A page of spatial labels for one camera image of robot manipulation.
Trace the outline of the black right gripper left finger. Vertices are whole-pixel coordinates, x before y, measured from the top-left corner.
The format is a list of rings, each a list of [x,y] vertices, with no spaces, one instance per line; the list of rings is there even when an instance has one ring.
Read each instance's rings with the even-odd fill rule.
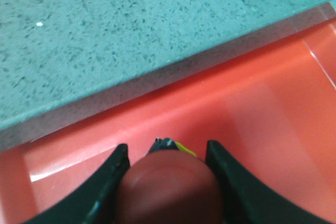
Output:
[[[26,223],[113,223],[117,189],[129,168],[128,146],[120,144],[76,190]]]

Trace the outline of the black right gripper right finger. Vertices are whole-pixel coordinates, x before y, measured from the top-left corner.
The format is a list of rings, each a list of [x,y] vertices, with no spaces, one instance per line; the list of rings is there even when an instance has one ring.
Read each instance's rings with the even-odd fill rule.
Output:
[[[207,142],[205,163],[219,182],[226,223],[328,223],[261,182],[216,140]]]

